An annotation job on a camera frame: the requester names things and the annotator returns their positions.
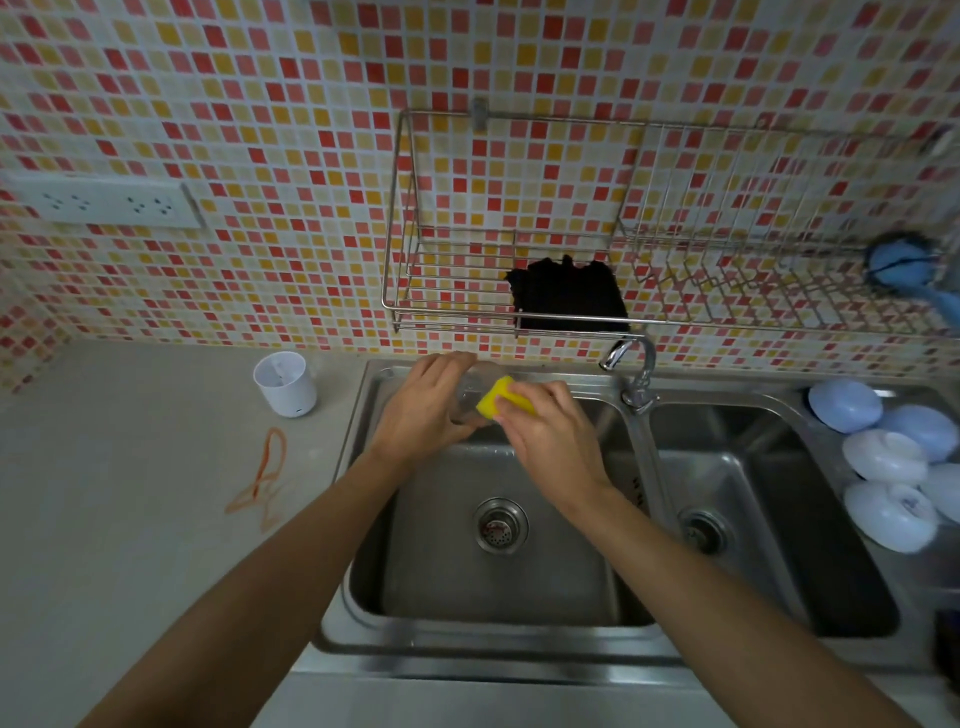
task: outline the chrome faucet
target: chrome faucet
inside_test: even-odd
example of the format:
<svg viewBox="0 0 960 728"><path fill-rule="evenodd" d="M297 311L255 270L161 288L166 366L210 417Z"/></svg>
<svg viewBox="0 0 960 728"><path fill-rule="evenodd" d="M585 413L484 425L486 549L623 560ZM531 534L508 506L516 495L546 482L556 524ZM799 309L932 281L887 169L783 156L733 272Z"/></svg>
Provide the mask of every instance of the chrome faucet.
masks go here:
<svg viewBox="0 0 960 728"><path fill-rule="evenodd" d="M657 366L657 345L654 344L654 340L643 333L631 334L629 338L620 339L600 361L600 369L605 372L612 372L613 367L623 358L623 355L627 353L634 342L639 342L643 347L643 369L634 377L632 382L624 387L623 392L620 393L620 398L634 412L642 415L657 401L657 395L650 391L650 377L654 373L654 367Z"/></svg>

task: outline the sink drain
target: sink drain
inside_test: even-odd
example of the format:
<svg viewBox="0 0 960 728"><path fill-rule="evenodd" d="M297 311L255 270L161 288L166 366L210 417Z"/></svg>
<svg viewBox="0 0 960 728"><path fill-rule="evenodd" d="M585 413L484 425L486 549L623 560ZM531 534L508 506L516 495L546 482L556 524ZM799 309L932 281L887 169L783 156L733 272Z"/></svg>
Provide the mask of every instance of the sink drain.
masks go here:
<svg viewBox="0 0 960 728"><path fill-rule="evenodd" d="M485 551L506 556L527 540L527 515L512 500L494 497L484 500L473 512L477 544Z"/></svg>
<svg viewBox="0 0 960 728"><path fill-rule="evenodd" d="M729 545L727 528L716 516L704 511L687 511L680 516L684 541L705 556L723 553Z"/></svg>

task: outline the power socket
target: power socket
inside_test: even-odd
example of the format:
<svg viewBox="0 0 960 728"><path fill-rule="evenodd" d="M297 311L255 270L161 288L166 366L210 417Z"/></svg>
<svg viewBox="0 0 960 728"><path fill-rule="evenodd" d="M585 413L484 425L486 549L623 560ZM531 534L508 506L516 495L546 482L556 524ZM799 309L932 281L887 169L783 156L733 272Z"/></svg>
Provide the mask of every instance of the power socket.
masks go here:
<svg viewBox="0 0 960 728"><path fill-rule="evenodd" d="M186 187L138 177L70 177L42 172L5 175L18 202L54 223L201 228Z"/></svg>

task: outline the stainless steel sink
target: stainless steel sink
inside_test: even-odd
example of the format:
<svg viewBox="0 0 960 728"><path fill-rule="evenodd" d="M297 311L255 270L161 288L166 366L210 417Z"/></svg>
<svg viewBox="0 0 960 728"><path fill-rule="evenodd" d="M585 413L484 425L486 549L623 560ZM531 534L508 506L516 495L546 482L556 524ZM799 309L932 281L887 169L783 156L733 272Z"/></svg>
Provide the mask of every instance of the stainless steel sink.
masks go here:
<svg viewBox="0 0 960 728"><path fill-rule="evenodd" d="M407 362L370 362L338 473L363 450L408 371ZM805 409L808 382L658 376L658 403L638 417L620 401L619 375L587 367L513 374L566 381L614 485L842 658L884 672L930 671L932 610L960 606L960 538L945 529L925 555L906 557L858 534L838 498L853 473L841 438ZM884 393L946 406L930 389ZM340 673L689 680L672 643L540 496L497 426L440 453L399 489L313 644L318 669Z"/></svg>
<svg viewBox="0 0 960 728"><path fill-rule="evenodd" d="M600 400L583 405L607 430L604 455L615 484L642 499L625 420ZM440 453L399 490L358 553L348 587L359 606L386 617L652 621L596 549L543 499L495 426Z"/></svg>

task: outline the bowl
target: bowl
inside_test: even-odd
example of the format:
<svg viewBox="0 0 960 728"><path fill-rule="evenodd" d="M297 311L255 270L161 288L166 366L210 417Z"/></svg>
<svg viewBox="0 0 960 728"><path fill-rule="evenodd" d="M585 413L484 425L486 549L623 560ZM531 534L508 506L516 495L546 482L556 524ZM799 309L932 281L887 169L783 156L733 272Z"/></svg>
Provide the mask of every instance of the bowl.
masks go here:
<svg viewBox="0 0 960 728"><path fill-rule="evenodd" d="M921 404L903 404L887 412L877 424L917 443L931 463L942 463L960 445L960 428L947 415Z"/></svg>
<svg viewBox="0 0 960 728"><path fill-rule="evenodd" d="M939 521L930 499L916 488L890 483L853 483L843 494L857 528L884 548L917 553L937 535Z"/></svg>
<svg viewBox="0 0 960 728"><path fill-rule="evenodd" d="M843 454L864 480L919 485L928 466L924 450L906 435L885 429L865 429L848 435Z"/></svg>
<svg viewBox="0 0 960 728"><path fill-rule="evenodd" d="M856 379L828 379L810 387L806 399L827 427L850 434L872 427L883 415L879 395Z"/></svg>
<svg viewBox="0 0 960 728"><path fill-rule="evenodd" d="M920 484L934 507L951 521L960 523L960 465L941 463L930 467Z"/></svg>

